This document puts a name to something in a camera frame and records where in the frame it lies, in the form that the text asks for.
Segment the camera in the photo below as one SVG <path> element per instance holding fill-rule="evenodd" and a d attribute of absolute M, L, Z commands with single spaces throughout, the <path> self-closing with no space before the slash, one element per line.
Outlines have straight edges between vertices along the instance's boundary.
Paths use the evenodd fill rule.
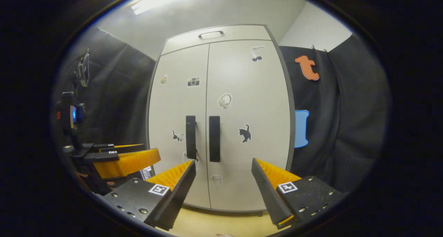
<path fill-rule="evenodd" d="M 200 78 L 193 77 L 192 79 L 188 79 L 188 86 L 199 86 L 200 85 Z"/>

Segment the white cabinet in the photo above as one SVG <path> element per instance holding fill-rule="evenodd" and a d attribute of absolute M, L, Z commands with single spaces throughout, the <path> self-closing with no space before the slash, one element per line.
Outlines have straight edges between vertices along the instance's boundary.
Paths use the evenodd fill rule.
<path fill-rule="evenodd" d="M 201 32 L 222 35 L 220 29 L 225 40 L 198 41 Z M 252 37 L 246 37 L 245 30 Z M 197 175 L 186 204 L 212 210 L 264 210 L 251 174 L 252 159 L 283 169 L 291 166 L 292 90 L 272 39 L 265 26 L 247 25 L 202 29 L 167 40 L 165 49 L 174 50 L 160 56 L 152 79 L 147 143 L 160 152 L 156 174 L 187 161 L 186 116 L 195 116 Z"/>

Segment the black door handle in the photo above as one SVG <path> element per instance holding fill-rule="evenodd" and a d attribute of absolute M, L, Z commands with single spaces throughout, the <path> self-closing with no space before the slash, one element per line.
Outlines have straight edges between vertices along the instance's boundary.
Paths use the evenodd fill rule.
<path fill-rule="evenodd" d="M 189 159 L 197 158 L 195 146 L 195 116 L 186 116 L 186 156 Z"/>
<path fill-rule="evenodd" d="M 209 116 L 209 161 L 220 162 L 220 116 Z"/>

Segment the top cabinet handle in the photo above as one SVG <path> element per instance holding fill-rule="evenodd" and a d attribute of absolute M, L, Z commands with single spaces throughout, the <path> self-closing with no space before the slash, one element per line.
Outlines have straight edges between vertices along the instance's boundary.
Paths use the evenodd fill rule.
<path fill-rule="evenodd" d="M 201 38 L 201 35 L 209 34 L 209 33 L 215 33 L 215 32 L 219 32 L 221 35 L 224 35 L 223 31 L 221 31 L 221 30 L 217 30 L 217 31 L 205 32 L 205 33 L 199 34 L 199 35 L 198 35 L 198 38 Z"/>

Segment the black cat sticker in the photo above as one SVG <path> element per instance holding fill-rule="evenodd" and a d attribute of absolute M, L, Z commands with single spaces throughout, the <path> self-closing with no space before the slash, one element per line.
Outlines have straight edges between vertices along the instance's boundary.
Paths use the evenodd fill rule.
<path fill-rule="evenodd" d="M 246 125 L 247 129 L 239 129 L 239 135 L 244 137 L 244 140 L 242 143 L 248 142 L 248 140 L 251 140 L 251 133 L 249 131 L 249 125 Z"/>
<path fill-rule="evenodd" d="M 177 142 L 183 142 L 184 133 L 178 133 L 178 136 L 175 134 L 174 130 L 172 130 L 172 139 L 177 140 Z"/>

